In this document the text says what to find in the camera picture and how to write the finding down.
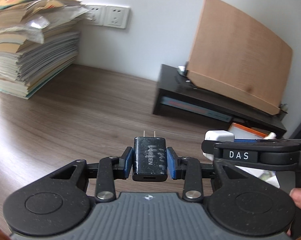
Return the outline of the white wall socket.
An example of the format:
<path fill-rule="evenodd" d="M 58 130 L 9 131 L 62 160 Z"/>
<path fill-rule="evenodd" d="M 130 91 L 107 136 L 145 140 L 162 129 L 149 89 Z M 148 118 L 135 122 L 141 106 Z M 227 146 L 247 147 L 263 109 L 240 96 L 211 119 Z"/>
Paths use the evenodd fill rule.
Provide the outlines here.
<path fill-rule="evenodd" d="M 89 11 L 85 13 L 84 24 L 103 26 L 106 6 L 105 5 L 86 5 Z"/>
<path fill-rule="evenodd" d="M 129 19 L 130 7 L 107 5 L 105 7 L 104 27 L 125 29 Z"/>

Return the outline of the white charger cube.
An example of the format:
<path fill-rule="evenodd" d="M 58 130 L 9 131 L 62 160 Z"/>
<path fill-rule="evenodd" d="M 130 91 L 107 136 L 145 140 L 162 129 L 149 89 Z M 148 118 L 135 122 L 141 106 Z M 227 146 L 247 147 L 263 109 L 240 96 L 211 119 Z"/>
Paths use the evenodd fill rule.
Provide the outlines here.
<path fill-rule="evenodd" d="M 233 133 L 224 130 L 210 130 L 205 133 L 204 140 L 201 145 L 203 156 L 210 161 L 214 159 L 214 145 L 218 142 L 234 142 Z"/>

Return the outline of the black monitor riser shelf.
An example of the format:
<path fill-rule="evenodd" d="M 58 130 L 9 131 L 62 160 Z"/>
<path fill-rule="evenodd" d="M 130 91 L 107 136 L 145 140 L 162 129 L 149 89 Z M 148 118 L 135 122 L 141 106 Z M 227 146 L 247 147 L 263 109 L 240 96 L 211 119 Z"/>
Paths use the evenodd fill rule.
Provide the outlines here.
<path fill-rule="evenodd" d="M 229 115 L 232 117 L 231 122 L 240 120 L 243 124 L 250 127 L 273 132 L 279 138 L 287 132 L 278 116 L 267 114 L 254 107 L 208 90 L 195 89 L 189 83 L 187 77 L 178 73 L 177 68 L 165 64 L 161 65 L 155 93 L 153 107 L 153 114 L 155 115 L 159 115 L 161 107 L 164 106 L 161 104 L 163 96 Z"/>

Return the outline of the black UGREEN charger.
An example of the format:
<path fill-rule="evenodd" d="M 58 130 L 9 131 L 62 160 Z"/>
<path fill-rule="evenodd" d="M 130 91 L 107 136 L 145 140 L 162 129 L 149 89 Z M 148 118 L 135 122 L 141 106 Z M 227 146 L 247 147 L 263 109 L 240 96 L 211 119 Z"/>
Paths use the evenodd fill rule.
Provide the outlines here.
<path fill-rule="evenodd" d="M 164 138 L 155 135 L 136 137 L 133 149 L 133 181 L 166 181 L 167 153 Z"/>

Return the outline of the stack of books and papers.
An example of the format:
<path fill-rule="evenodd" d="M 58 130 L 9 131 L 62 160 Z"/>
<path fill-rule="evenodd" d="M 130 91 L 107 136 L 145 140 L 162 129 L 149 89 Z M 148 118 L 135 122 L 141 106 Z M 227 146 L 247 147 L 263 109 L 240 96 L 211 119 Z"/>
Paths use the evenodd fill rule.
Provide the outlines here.
<path fill-rule="evenodd" d="M 29 99 L 78 55 L 78 0 L 0 0 L 0 92 Z"/>

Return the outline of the blue red book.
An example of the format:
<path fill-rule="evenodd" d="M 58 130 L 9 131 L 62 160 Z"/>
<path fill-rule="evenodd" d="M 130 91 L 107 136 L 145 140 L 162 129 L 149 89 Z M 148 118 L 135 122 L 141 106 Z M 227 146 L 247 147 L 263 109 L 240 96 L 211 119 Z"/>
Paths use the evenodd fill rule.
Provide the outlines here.
<path fill-rule="evenodd" d="M 175 107 L 184 111 L 196 113 L 199 115 L 203 115 L 209 118 L 213 118 L 223 122 L 231 122 L 232 117 L 223 113 L 219 113 L 217 111 L 210 110 L 208 108 L 204 108 L 201 106 L 197 106 L 188 102 L 183 102 L 181 100 L 172 99 L 167 96 L 163 96 L 161 99 L 161 104 Z"/>

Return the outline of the wooden book stand board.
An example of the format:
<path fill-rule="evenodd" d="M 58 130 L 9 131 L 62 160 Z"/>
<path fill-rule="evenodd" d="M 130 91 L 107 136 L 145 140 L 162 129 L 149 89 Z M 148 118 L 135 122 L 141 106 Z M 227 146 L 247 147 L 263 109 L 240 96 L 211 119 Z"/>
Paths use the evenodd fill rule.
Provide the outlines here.
<path fill-rule="evenodd" d="M 292 48 L 273 31 L 221 0 L 204 0 L 187 78 L 206 90 L 276 115 Z"/>

